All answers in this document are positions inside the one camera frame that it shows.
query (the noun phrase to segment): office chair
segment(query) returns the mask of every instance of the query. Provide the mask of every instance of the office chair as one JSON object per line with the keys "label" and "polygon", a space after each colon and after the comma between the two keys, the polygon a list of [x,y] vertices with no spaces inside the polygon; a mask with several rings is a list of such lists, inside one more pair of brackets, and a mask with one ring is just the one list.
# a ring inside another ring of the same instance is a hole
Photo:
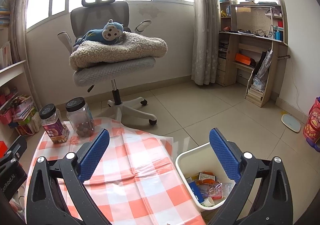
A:
{"label": "office chair", "polygon": [[[124,31],[131,32],[129,25],[129,6],[127,2],[115,2],[115,0],[82,0],[83,7],[71,11],[71,26],[76,39],[84,36],[91,29],[103,29],[109,19],[123,24]],[[141,34],[143,30],[151,24],[151,21],[143,21],[135,28],[135,32]],[[65,45],[69,53],[72,54],[73,46],[71,39],[66,32],[58,34],[59,40]],[[113,99],[108,101],[108,105],[114,109],[115,120],[121,122],[123,114],[148,119],[151,125],[155,125],[157,118],[153,114],[145,113],[132,106],[141,103],[147,105],[147,101],[142,98],[136,98],[130,101],[121,101],[119,90],[116,87],[116,77],[128,75],[140,70],[153,68],[156,60],[153,57],[140,58],[117,63],[103,63],[91,68],[85,68],[76,71],[73,74],[73,80],[78,87],[90,86],[90,92],[93,86],[99,82],[111,80]]]}

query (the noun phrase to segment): plastic wrapper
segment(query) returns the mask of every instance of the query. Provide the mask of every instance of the plastic wrapper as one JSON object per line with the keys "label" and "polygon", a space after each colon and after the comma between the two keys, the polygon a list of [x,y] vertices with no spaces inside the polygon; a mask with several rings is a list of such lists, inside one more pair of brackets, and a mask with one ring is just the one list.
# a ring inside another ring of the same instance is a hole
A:
{"label": "plastic wrapper", "polygon": [[219,200],[228,197],[233,189],[232,183],[215,183],[198,185],[201,195],[211,197],[213,200]]}
{"label": "plastic wrapper", "polygon": [[271,64],[273,51],[270,49],[267,51],[267,55],[263,60],[263,63],[257,73],[257,75],[253,78],[253,86],[261,92],[264,92],[266,88],[266,83],[268,79],[268,68]]}

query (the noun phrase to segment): gray curtain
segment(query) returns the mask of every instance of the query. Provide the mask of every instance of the gray curtain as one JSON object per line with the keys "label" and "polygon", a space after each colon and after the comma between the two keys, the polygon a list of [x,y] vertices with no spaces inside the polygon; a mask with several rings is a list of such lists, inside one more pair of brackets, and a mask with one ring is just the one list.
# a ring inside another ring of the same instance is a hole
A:
{"label": "gray curtain", "polygon": [[198,85],[216,80],[220,25],[218,7],[218,0],[194,0],[195,40],[191,79]]}
{"label": "gray curtain", "polygon": [[41,103],[34,87],[29,63],[28,51],[26,47],[26,12],[28,0],[13,0],[11,5],[9,40],[11,43],[11,52],[14,62],[26,60],[24,63],[25,74],[31,90],[31,95],[38,109]]}

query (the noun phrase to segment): silver screw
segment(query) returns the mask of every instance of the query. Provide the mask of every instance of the silver screw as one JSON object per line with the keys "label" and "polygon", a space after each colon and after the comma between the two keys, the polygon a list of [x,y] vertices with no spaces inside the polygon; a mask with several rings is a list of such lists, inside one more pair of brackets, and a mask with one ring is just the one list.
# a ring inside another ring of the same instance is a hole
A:
{"label": "silver screw", "polygon": [[275,162],[277,162],[277,163],[281,163],[281,158],[280,157],[275,157]]}
{"label": "silver screw", "polygon": [[67,153],[67,155],[66,155],[67,159],[73,159],[74,157],[75,157],[75,153],[73,153],[73,152]]}
{"label": "silver screw", "polygon": [[42,163],[44,161],[44,157],[43,156],[40,156],[37,160],[38,163]]}
{"label": "silver screw", "polygon": [[249,153],[249,152],[245,152],[243,155],[244,155],[244,157],[247,158],[247,159],[251,159],[251,158],[252,158],[252,154]]}

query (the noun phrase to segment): paper cup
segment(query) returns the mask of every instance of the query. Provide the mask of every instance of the paper cup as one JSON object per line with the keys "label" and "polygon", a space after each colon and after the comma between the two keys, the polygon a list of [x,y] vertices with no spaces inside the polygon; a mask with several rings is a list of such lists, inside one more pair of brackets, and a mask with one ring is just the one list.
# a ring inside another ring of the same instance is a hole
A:
{"label": "paper cup", "polygon": [[201,203],[201,205],[204,207],[212,207],[212,206],[214,206],[214,201],[212,200],[211,197],[207,197],[204,199],[204,201]]}

